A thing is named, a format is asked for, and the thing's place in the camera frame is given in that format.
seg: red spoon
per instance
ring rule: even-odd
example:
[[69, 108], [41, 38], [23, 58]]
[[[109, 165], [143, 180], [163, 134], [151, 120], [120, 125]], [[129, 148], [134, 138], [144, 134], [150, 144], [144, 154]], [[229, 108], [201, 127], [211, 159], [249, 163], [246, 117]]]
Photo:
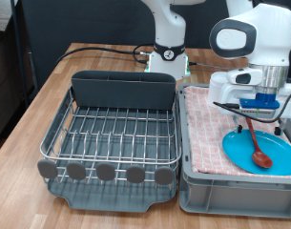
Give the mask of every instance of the red spoon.
[[252, 159], [260, 167], [269, 169], [270, 167], [272, 167], [273, 162], [269, 156], [267, 156], [265, 153], [261, 151], [257, 142], [256, 134], [254, 132], [251, 119], [246, 117], [246, 120], [247, 120], [247, 124], [249, 126], [249, 130], [252, 136], [254, 147], [256, 148], [256, 151], [252, 154]]

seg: orange-brown handle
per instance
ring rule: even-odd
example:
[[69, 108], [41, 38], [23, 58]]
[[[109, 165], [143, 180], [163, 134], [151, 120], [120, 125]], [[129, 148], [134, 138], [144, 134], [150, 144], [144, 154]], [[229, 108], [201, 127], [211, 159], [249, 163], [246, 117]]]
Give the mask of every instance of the orange-brown handle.
[[256, 147], [256, 150], [258, 150], [258, 149], [260, 149], [260, 147], [259, 147], [258, 142], [257, 142], [257, 137], [256, 137], [256, 134], [255, 134], [254, 129], [253, 129], [252, 121], [249, 117], [246, 117], [246, 121], [247, 121], [249, 130], [250, 130], [250, 133], [252, 136], [254, 146]]

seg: blue plastic part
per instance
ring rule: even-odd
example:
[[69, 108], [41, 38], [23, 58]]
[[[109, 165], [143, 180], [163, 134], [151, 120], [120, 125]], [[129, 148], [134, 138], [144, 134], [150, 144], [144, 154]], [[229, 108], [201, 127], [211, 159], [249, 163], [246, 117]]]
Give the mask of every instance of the blue plastic part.
[[223, 151], [240, 168], [258, 175], [291, 176], [291, 145], [265, 132], [256, 131], [260, 149], [273, 161], [273, 166], [264, 169], [252, 160], [255, 147], [249, 130], [241, 134], [231, 132], [222, 141]]
[[257, 94], [256, 99], [241, 98], [240, 104], [246, 109], [271, 109], [277, 110], [280, 103], [276, 100], [276, 94]]

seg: wooden table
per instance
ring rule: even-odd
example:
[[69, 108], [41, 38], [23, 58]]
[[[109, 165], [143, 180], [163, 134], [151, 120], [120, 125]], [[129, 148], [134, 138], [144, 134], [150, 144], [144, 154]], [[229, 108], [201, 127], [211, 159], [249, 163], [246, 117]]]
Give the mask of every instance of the wooden table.
[[[72, 44], [70, 50], [96, 45]], [[131, 51], [128, 46], [101, 46]], [[244, 60], [227, 61], [209, 50], [187, 50], [191, 60], [223, 67], [242, 67]], [[47, 132], [71, 76], [81, 70], [143, 71], [130, 55], [86, 51], [66, 57], [53, 71], [30, 108], [0, 151], [0, 229], [3, 228], [291, 228], [291, 219], [188, 214], [178, 195], [150, 207], [147, 213], [74, 210], [63, 198], [52, 196], [37, 171], [39, 145]], [[182, 81], [209, 83], [215, 70], [194, 66]]]

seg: plastic storage box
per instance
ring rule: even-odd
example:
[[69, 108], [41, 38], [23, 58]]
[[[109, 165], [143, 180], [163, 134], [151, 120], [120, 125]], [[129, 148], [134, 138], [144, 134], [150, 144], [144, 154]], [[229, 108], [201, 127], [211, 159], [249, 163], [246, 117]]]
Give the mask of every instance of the plastic storage box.
[[[291, 178], [241, 177], [194, 173], [190, 158], [184, 88], [208, 87], [205, 84], [179, 86], [179, 111], [182, 134], [182, 167], [179, 201], [186, 212], [291, 218]], [[291, 120], [285, 133], [291, 141]]]

